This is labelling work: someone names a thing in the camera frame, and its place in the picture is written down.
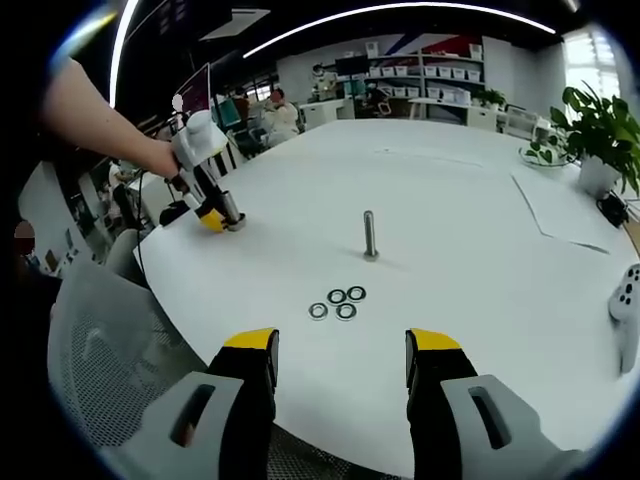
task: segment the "white controller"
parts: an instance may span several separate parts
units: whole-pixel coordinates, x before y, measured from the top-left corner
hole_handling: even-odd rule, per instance
[[[615,321],[620,352],[620,371],[628,373],[638,355],[640,324],[640,264],[625,271],[622,283],[609,299],[609,314]]]

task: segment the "yellow object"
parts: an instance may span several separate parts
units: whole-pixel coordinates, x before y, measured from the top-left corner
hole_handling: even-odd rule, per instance
[[[242,332],[227,340],[224,346],[266,350],[269,344],[269,337],[274,331],[275,328],[263,328],[260,330],[251,330],[250,332]]]
[[[416,339],[418,350],[454,350],[460,349],[460,344],[444,333],[429,332],[412,328],[411,333]]]
[[[209,213],[200,217],[200,221],[216,233],[224,232],[223,220],[224,217],[215,208],[212,208]]]

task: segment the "ceiling light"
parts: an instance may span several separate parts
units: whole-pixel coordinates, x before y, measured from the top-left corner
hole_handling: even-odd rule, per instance
[[[476,12],[482,13],[490,13],[492,15],[499,15],[501,17],[509,18],[511,20],[515,20],[517,22],[526,23],[527,25],[531,25],[532,27],[539,28],[547,33],[555,34],[556,31],[552,28],[549,28],[541,23],[534,22],[533,20],[529,20],[528,18],[521,17],[519,15],[515,15],[509,12],[503,12],[502,10],[496,10],[495,8],[488,7],[479,7],[476,5],[466,5],[464,3],[445,3],[445,2],[405,2],[405,3],[390,3],[387,5],[377,5],[373,7],[365,7],[365,8],[357,8],[355,10],[349,10],[348,12],[338,13],[336,15],[331,15],[329,17],[321,18],[320,20],[316,20],[311,23],[307,23],[306,25],[302,25],[298,28],[294,28],[293,30],[289,30],[282,35],[278,35],[275,38],[272,38],[268,42],[263,43],[262,45],[257,46],[253,50],[249,50],[245,53],[242,58],[247,58],[253,55],[256,52],[259,52],[263,48],[267,48],[270,45],[273,45],[280,40],[283,40],[291,35],[294,35],[298,32],[302,32],[311,27],[315,27],[317,25],[321,25],[323,23],[331,22],[333,20],[338,20],[340,18],[350,17],[351,15],[358,15],[360,13],[368,13],[368,12],[376,12],[379,10],[388,10],[391,8],[407,8],[407,7],[441,7],[441,8],[457,8],[459,10],[473,10]]]
[[[118,24],[118,32],[116,33],[116,41],[113,44],[113,55],[111,56],[111,75],[109,77],[109,105],[116,106],[116,86],[118,83],[118,69],[120,68],[120,57],[122,56],[122,47],[124,39],[133,17],[133,12],[138,6],[140,0],[128,0],[124,7],[120,23]]]

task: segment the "human hand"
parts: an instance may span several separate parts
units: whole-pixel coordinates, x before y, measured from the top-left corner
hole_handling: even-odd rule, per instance
[[[179,167],[173,156],[171,142],[147,138],[148,144],[144,148],[144,159],[140,165],[156,175],[171,180],[178,175]]]

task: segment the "metal bolt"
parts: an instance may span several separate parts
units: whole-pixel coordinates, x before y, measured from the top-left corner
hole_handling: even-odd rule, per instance
[[[364,236],[367,243],[364,259],[368,262],[375,262],[379,253],[376,250],[376,234],[373,227],[373,212],[371,210],[364,212]]]

